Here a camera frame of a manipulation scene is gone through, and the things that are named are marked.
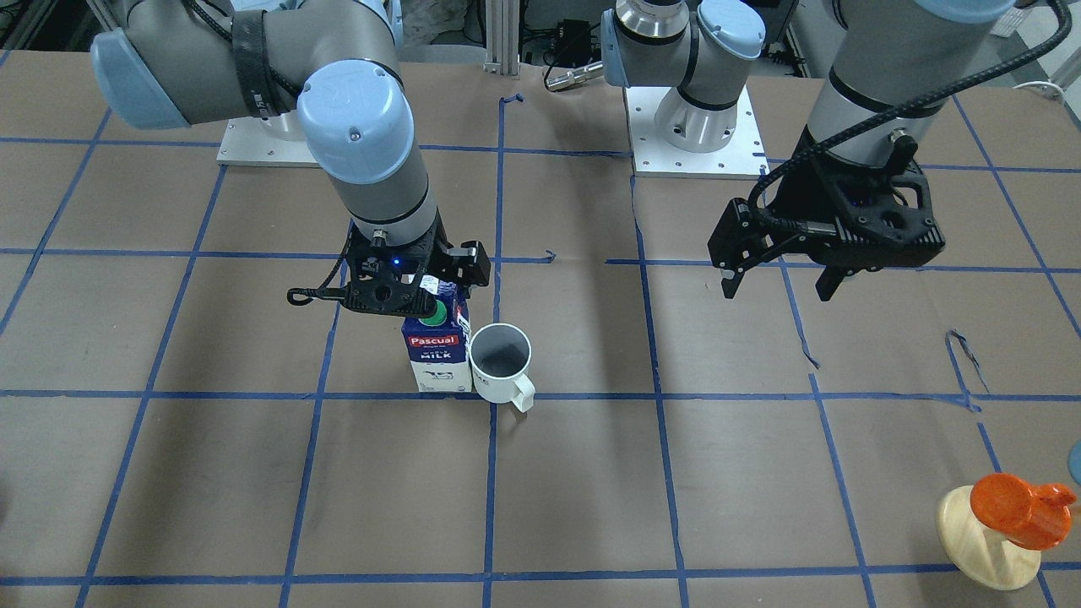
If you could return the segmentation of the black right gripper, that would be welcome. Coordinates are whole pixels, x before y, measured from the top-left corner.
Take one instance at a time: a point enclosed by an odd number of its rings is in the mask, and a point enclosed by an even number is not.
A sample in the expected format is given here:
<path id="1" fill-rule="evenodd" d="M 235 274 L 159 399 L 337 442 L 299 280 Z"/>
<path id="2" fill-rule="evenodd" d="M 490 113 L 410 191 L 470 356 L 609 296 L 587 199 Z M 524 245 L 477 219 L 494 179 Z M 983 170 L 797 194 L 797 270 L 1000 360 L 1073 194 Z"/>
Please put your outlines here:
<path id="1" fill-rule="evenodd" d="M 360 314 L 395 317 L 433 314 L 435 296 L 421 288 L 426 276 L 468 290 L 486 287 L 492 270 L 484 246 L 479 240 L 468 240 L 453 247 L 439 215 L 421 239 L 401 246 L 375 246 L 352 226 L 346 262 L 349 280 L 343 307 Z"/>

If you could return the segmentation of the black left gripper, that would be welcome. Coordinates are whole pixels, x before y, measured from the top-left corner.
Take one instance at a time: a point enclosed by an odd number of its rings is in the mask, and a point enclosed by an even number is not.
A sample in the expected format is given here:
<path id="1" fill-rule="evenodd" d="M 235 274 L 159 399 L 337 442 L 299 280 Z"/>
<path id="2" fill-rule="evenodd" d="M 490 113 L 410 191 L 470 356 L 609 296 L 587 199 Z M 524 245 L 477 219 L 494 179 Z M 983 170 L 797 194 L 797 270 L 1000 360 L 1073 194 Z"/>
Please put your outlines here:
<path id="1" fill-rule="evenodd" d="M 744 272 L 785 253 L 826 266 L 815 282 L 820 301 L 833 299 L 852 269 L 920 267 L 937 257 L 945 237 L 917 150 L 910 135 L 888 136 L 882 168 L 824 151 L 786 172 L 768 203 L 732 199 L 708 239 L 723 296 L 736 296 Z"/>

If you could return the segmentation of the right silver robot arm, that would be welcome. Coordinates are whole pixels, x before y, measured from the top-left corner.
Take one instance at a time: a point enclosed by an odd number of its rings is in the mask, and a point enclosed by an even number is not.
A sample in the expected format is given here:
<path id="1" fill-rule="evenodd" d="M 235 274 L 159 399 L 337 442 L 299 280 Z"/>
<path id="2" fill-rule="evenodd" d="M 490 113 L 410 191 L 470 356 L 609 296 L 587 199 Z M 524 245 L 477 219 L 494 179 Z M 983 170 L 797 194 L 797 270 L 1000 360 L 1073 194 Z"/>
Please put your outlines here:
<path id="1" fill-rule="evenodd" d="M 393 19 L 381 1 L 301 1 L 236 11 L 228 1 L 126 1 L 96 35 L 91 62 L 114 113 L 133 128 L 188 128 L 294 114 L 313 161 L 353 219 L 343 287 L 293 288 L 304 307 L 426 318 L 422 280 L 486 287 L 481 242 L 448 241 L 399 72 Z"/>

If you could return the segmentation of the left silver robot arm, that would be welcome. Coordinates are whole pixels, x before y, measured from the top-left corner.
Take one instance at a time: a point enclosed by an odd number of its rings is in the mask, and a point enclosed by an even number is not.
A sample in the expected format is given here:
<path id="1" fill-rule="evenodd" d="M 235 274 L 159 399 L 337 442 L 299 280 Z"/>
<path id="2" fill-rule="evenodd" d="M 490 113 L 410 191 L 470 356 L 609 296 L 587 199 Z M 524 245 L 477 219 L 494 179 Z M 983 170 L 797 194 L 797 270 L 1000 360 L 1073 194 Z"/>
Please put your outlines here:
<path id="1" fill-rule="evenodd" d="M 734 298 L 752 267 L 787 253 L 823 266 L 816 291 L 846 277 L 920 267 L 945 239 L 915 155 L 948 88 L 1007 1 L 837 1 L 845 38 L 796 143 L 776 168 L 769 204 L 755 195 L 725 207 L 708 254 Z M 600 19 L 611 85 L 671 89 L 660 132 L 695 153 L 734 131 L 735 104 L 765 43 L 762 17 L 740 1 L 618 1 Z M 806 154 L 804 161 L 796 155 Z"/>

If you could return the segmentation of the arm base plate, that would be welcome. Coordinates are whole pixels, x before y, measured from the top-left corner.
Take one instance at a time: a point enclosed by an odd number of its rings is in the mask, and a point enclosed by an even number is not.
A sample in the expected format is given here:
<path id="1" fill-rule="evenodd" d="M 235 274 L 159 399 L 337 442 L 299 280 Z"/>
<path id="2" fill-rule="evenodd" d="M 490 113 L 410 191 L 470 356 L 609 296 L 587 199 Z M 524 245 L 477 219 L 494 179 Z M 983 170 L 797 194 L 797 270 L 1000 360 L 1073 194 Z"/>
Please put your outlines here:
<path id="1" fill-rule="evenodd" d="M 317 168 L 296 111 L 270 119 L 241 117 L 227 121 L 219 154 L 221 166 L 258 168 Z"/>
<path id="2" fill-rule="evenodd" d="M 624 93 L 636 176 L 757 180 L 768 172 L 747 88 L 722 111 L 693 106 L 670 85 Z"/>

